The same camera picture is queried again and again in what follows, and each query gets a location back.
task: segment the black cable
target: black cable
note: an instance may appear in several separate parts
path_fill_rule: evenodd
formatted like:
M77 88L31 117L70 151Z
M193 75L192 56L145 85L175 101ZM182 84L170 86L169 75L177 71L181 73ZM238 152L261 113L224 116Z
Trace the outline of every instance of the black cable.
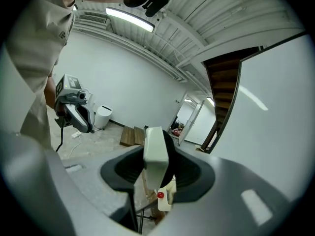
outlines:
M60 147L63 145L63 127L61 128L61 143L59 144L58 148L56 149L56 152L60 149Z

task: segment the door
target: door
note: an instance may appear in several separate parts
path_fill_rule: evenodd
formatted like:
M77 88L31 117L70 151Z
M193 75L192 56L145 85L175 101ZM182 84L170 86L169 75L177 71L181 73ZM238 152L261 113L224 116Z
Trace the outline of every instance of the door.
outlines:
M183 142L183 140L185 139L185 137L187 136L187 134L189 133L189 131L191 130L193 124L195 123L201 108L203 106L205 101L202 101L200 103L198 103L198 105L195 107L195 109L193 110L189 120L187 121L183 131L181 132L181 135L179 136L179 145L181 145L181 143Z

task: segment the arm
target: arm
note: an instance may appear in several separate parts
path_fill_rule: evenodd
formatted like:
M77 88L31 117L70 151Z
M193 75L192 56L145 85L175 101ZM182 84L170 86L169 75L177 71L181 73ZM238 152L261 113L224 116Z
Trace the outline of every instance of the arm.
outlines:
M46 98L46 104L54 109L55 105L55 94L56 94L56 85L54 82L54 79L52 77L53 71L48 75L47 84L44 90L45 98Z

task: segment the floor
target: floor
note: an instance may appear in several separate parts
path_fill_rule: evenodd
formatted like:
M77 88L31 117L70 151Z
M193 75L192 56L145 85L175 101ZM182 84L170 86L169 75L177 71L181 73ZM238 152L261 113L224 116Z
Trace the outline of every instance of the floor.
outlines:
M48 112L48 119L50 123L50 132L51 132L51 144L54 150L57 149L61 142L61 129L55 122L55 112L51 108L47 108ZM105 130L99 130L94 134L84 134L80 135L82 143L76 147L73 152L71 150L80 143L80 138L77 137L73 139L71 137L72 134L76 133L78 130L74 127L70 126L63 129L63 145L58 151L58 154L61 160L64 163L71 162L72 160L76 159L83 159L84 158L96 158L102 154L111 153L115 150L120 150L126 148L119 144L120 138L123 132L123 128L109 122L106 125ZM99 191L98 188L93 189L93 184L87 181L82 181L84 177L80 175L81 173L69 173L72 180L76 183L80 191L90 200L90 202L101 212L105 213L106 215L110 215L112 213L113 207L111 204L107 204L105 197L108 198L108 195L111 193L113 194L113 190L106 190L107 194L104 194L104 190ZM146 198L146 194L144 192L144 186L141 176L135 183L135 208L140 209L148 204L148 200ZM116 195L118 202L121 199L121 196ZM151 216L151 211L147 210L145 212L145 216ZM143 229L142 235L148 235L149 232L155 227L154 221L150 221L148 219L144 219L143 221Z

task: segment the white sticker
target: white sticker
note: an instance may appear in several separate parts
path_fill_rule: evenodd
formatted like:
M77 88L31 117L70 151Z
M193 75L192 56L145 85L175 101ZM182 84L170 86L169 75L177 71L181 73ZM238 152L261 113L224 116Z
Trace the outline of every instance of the white sticker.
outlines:
M261 226L272 218L271 210L254 190L246 190L241 196L258 226Z

